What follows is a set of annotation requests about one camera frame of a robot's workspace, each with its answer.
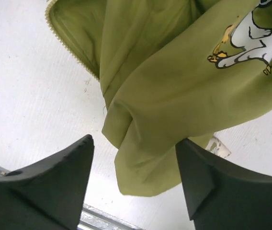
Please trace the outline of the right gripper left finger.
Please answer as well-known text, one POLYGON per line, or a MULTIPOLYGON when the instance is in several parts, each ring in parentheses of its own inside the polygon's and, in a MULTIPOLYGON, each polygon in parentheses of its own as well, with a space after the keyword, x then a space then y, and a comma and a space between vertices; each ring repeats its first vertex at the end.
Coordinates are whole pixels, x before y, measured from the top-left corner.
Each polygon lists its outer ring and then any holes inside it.
POLYGON ((86 135, 67 148, 0 176, 0 230, 75 230, 94 155, 86 135))

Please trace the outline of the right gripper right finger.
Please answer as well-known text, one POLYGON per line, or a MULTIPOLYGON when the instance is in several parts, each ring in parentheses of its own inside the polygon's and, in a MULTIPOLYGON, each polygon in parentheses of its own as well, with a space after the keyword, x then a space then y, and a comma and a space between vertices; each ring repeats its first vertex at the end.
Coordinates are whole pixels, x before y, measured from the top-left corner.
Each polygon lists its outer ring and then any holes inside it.
POLYGON ((175 149, 189 219, 197 230, 272 230, 272 176, 188 139, 175 149))

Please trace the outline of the cream green printed jacket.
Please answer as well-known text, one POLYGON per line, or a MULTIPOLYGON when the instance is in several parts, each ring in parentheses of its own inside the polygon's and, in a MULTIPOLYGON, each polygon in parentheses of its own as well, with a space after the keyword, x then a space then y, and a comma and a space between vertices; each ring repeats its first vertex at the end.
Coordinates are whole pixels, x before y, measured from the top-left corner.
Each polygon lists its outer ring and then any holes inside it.
POLYGON ((123 195, 181 182, 175 145, 272 110, 272 0, 51 0, 47 22, 100 83, 123 195))

